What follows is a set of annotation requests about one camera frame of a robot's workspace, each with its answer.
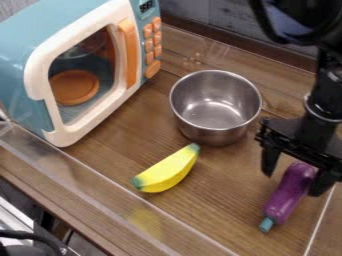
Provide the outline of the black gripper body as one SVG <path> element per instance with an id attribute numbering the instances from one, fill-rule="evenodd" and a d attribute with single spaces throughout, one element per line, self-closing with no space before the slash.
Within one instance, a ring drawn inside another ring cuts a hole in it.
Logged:
<path id="1" fill-rule="evenodd" d="M 255 135 L 260 147 L 263 148 L 264 144 L 272 144 L 280 150 L 280 154 L 290 155 L 316 168 L 342 167 L 342 138 L 334 134 L 326 147 L 310 146 L 295 136 L 299 124 L 299 118 L 263 118 Z"/>

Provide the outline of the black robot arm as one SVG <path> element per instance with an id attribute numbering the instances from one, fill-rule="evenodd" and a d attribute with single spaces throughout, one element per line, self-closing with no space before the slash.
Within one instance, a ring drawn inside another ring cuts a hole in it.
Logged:
<path id="1" fill-rule="evenodd" d="M 262 172 L 274 173 L 287 154 L 318 168 L 308 195 L 342 182 L 342 0 L 248 0 L 258 24 L 276 43 L 318 49 L 315 82 L 303 98 L 304 115 L 260 121 Z"/>

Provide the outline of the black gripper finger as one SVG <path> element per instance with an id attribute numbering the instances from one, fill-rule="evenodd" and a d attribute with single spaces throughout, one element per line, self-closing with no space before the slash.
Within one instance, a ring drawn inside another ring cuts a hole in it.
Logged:
<path id="1" fill-rule="evenodd" d="M 270 177 L 274 173 L 280 150 L 272 144 L 264 144 L 262 149 L 262 172 Z"/>
<path id="2" fill-rule="evenodd" d="M 308 195 L 319 197 L 333 185 L 342 181 L 342 167 L 319 168 L 308 189 Z"/>

